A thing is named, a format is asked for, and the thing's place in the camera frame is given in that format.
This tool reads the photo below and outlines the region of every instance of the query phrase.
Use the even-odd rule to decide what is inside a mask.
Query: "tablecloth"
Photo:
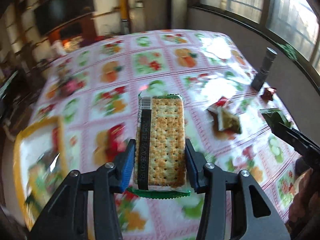
[[[57,81],[54,69],[60,64],[71,69],[78,90],[67,98],[51,98]],[[93,171],[101,165],[99,132],[123,122],[125,137],[135,138],[139,93],[178,93],[185,100],[186,137],[195,150],[223,170],[248,169],[287,220],[299,155],[271,133],[259,109],[279,107],[292,118],[277,95],[265,102],[251,89],[255,73],[222,33],[162,30],[118,36],[56,60],[30,123],[61,114],[69,169]],[[219,132],[217,120],[206,111],[222,96],[239,114],[242,134]],[[230,223],[228,194],[227,201]],[[194,193],[169,200],[139,198],[129,192],[116,196],[124,239],[195,239],[203,203],[204,196]],[[90,228],[92,212],[90,204]]]

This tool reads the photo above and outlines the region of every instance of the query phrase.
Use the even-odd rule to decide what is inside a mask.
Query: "snack wrapper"
[[[14,185],[29,230],[68,174],[63,138],[62,118],[53,116],[28,126],[14,143]]]
[[[260,113],[266,120],[268,126],[272,129],[276,123],[282,123],[288,128],[292,127],[292,122],[289,122],[284,113],[279,108],[261,109]]]
[[[264,88],[261,98],[266,101],[273,101],[273,95],[276,93],[276,88]]]
[[[134,160],[135,190],[188,192],[184,107],[180,95],[139,97]]]
[[[216,103],[209,106],[208,111],[217,115],[219,131],[229,130],[241,134],[241,124],[239,116],[233,114],[237,106],[226,97],[221,97]]]

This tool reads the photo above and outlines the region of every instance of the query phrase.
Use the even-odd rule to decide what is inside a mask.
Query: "yellow-framed box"
[[[66,151],[64,145],[64,125],[62,121],[62,117],[60,116],[53,116],[50,118],[46,118],[40,122],[36,122],[30,126],[28,126],[25,130],[21,131],[15,140],[14,148],[13,148],[13,179],[14,185],[16,189],[16,194],[18,198],[18,203],[27,225],[27,228],[31,230],[33,227],[33,219],[29,217],[28,207],[25,204],[26,198],[24,195],[24,190],[21,181],[21,162],[20,162],[20,146],[22,141],[29,137],[31,134],[36,132],[37,130],[44,128],[45,126],[51,124],[57,124],[58,127],[58,150],[60,152],[59,159],[60,159],[60,167],[63,177],[65,178],[68,175],[68,164],[66,160]]]

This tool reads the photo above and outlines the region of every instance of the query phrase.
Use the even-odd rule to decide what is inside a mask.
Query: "floral tablecloth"
[[[31,123],[46,116],[64,117],[70,170],[88,172],[103,164],[101,131],[124,122],[125,137],[135,138],[139,93],[179,93],[185,99],[186,137],[195,150],[226,171],[248,169],[287,220],[299,155],[271,133],[259,109],[279,107],[292,118],[276,95],[266,103],[250,88],[256,72],[228,36],[192,30],[134,33],[70,53],[55,61],[53,68],[59,64],[72,70],[78,90],[68,98],[53,97],[53,74]],[[222,96],[239,114],[242,134],[219,132],[217,120],[206,111]],[[230,195],[227,200],[230,223]],[[135,240],[195,239],[203,203],[204,195],[197,194],[170,200],[139,198],[129,192],[116,196],[124,239]],[[91,229],[92,213],[89,205]]]

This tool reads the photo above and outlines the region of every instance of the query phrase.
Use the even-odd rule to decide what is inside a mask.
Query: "window frame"
[[[268,26],[271,22],[271,17],[272,17],[272,12],[273,12],[273,7],[274,7],[274,1],[275,0],[263,0],[263,6],[262,6],[262,11],[261,11],[261,18],[260,22],[254,22],[248,18],[245,18],[241,15],[238,15],[236,13],[223,10],[221,8],[209,6],[209,5],[204,5],[200,3],[200,0],[190,0],[189,5],[192,5],[193,7],[197,7],[200,9],[204,9],[205,11],[209,11],[215,14],[218,14],[224,18],[228,18],[231,21],[234,21],[238,24],[241,24],[244,27],[247,27],[249,29],[254,29],[256,33],[259,35],[263,36],[264,38],[268,39],[271,43],[273,43],[280,51],[282,51],[285,55],[286,53],[284,50],[278,46],[277,43],[279,44],[287,44],[287,41],[282,39],[280,36],[277,34],[273,33],[271,30],[268,29]],[[319,30],[318,30],[318,35],[316,38],[316,43],[314,45],[313,51],[311,53],[310,60],[308,61],[300,52],[295,50],[296,55],[297,55],[297,61],[296,63],[300,65],[300,68],[302,68],[306,74],[309,76],[311,81],[315,83],[317,86],[318,90],[320,89],[320,73],[316,71],[316,69],[313,67],[313,63],[316,60],[316,54],[317,51],[319,50],[319,45],[320,45],[320,22],[319,22],[319,17],[316,15],[319,23]]]

